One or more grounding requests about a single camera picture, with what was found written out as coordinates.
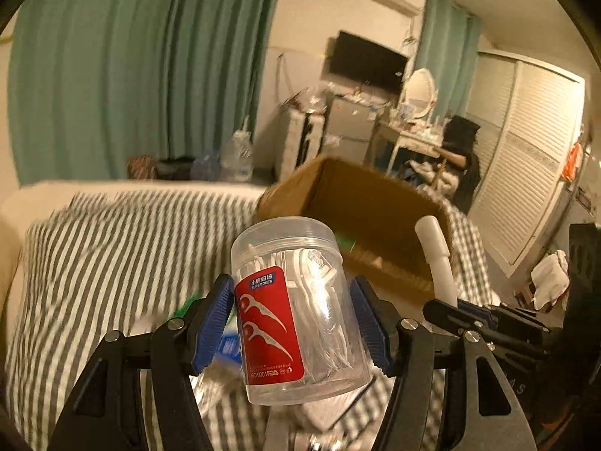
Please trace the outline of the blue tissue pack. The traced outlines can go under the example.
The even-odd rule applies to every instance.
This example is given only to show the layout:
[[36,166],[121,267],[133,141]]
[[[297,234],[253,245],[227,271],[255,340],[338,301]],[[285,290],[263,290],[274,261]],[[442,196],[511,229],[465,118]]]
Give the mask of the blue tissue pack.
[[239,376],[242,372],[242,344],[235,319],[225,326],[215,353],[215,362]]

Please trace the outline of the clear floss pick jar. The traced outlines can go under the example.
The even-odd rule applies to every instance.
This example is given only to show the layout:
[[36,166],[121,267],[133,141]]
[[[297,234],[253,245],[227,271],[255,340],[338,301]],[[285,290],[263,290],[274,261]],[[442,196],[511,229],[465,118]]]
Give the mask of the clear floss pick jar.
[[307,217],[261,221],[231,248],[246,394],[296,405],[366,386],[371,372],[332,230]]

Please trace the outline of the grey checkered bed cloth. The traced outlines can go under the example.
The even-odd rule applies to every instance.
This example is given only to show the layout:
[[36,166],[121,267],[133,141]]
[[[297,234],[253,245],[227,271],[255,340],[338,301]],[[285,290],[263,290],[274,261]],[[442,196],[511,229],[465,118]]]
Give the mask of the grey checkered bed cloth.
[[[78,192],[70,203],[30,223],[20,300],[4,367],[7,412],[33,450],[46,450],[53,428],[92,352],[109,330],[124,334],[142,316],[169,316],[205,292],[229,267],[234,234],[251,225],[257,201],[217,192]],[[493,303],[477,227],[444,201],[458,297]],[[342,442],[358,444],[381,418],[392,382],[376,380],[337,424]],[[262,450],[269,408],[250,404],[242,384],[203,420],[215,450]]]

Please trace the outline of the wooden chair with clothes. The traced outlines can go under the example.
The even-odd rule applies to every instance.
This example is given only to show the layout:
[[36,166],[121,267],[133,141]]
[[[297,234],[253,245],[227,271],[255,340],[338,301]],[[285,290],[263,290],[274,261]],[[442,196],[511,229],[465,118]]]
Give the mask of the wooden chair with clothes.
[[462,214],[472,208],[481,181],[480,160],[475,152],[480,125],[459,115],[445,125],[442,145],[435,147],[434,162],[408,160],[415,184],[426,184],[451,201]]

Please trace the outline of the brown cardboard box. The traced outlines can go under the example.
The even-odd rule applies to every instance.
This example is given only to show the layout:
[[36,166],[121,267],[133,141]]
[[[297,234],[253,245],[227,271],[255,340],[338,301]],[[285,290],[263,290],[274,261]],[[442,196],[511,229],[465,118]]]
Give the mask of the brown cardboard box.
[[347,242],[345,270],[412,303],[434,297],[431,271],[415,234],[424,216],[437,218],[447,241],[450,218],[424,192],[368,167],[320,156],[260,197],[254,220],[302,216],[326,224]]

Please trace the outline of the white louvered wardrobe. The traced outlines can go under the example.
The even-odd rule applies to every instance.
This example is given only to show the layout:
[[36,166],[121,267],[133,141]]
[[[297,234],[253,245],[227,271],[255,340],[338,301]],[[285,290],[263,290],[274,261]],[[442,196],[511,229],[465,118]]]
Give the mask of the white louvered wardrobe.
[[555,209],[585,97],[585,79],[558,66],[504,51],[478,55],[465,108],[480,127],[481,181],[470,217],[505,276],[527,256]]

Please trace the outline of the patterned brown bag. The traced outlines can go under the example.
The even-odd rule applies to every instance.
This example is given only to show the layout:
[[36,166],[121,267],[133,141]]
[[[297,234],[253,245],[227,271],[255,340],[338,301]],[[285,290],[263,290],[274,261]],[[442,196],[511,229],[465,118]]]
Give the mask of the patterned brown bag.
[[157,161],[143,155],[129,157],[126,161],[126,175],[129,180],[154,180],[157,178]]

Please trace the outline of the white dressing table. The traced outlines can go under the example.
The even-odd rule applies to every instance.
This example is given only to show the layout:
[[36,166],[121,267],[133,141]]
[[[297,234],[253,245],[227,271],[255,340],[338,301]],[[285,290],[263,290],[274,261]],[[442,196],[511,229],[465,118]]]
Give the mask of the white dressing table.
[[378,165],[379,159],[384,157],[387,144],[392,145],[384,168],[387,176],[392,175],[396,158],[401,150],[434,159],[439,157],[435,149],[440,148],[443,143],[443,131],[440,127],[422,127],[414,132],[412,124],[409,125],[409,128],[403,128],[404,125],[401,122],[378,121],[376,123],[366,155],[367,165],[371,167]]

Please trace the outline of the large water bottle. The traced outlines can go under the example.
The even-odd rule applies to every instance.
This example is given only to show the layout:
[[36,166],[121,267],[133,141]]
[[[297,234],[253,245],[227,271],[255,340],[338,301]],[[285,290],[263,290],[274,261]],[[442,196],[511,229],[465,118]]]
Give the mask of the large water bottle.
[[221,149],[221,176],[226,181],[249,182],[253,177],[253,145],[248,121],[246,118],[242,128],[236,129]]

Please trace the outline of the oval white mirror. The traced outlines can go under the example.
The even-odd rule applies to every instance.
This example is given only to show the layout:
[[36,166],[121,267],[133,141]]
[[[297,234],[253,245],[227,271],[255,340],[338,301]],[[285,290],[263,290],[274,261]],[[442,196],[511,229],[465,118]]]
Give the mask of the oval white mirror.
[[415,121],[427,117],[436,105],[438,90],[429,69],[415,70],[403,88],[400,115],[404,121]]

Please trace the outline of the silver mini fridge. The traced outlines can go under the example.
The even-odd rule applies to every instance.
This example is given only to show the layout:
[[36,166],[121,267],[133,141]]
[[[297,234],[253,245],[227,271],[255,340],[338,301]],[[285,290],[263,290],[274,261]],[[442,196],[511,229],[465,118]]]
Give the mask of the silver mini fridge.
[[321,152],[362,165],[368,154],[377,111],[341,97],[331,100]]

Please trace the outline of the white suitcase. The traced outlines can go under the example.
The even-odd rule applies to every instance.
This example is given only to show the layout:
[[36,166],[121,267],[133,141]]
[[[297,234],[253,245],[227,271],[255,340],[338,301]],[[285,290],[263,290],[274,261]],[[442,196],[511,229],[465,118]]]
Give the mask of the white suitcase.
[[274,171],[279,181],[318,156],[324,125],[325,117],[321,114],[292,108],[280,113],[274,156]]

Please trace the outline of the green curtain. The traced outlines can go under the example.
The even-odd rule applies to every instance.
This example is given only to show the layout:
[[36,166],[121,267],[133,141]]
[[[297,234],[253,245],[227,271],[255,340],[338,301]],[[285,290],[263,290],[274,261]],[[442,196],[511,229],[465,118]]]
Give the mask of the green curtain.
[[455,0],[426,0],[415,68],[437,86],[432,118],[463,115],[475,72],[482,20]]
[[276,0],[24,0],[8,72],[21,184],[110,180],[253,128]]

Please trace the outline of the black wall television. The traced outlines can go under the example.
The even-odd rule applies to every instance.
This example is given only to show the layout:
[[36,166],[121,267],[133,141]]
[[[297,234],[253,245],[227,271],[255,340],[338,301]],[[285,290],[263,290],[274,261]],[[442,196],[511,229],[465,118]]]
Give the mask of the black wall television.
[[341,30],[329,59],[329,72],[399,95],[407,64],[405,55]]

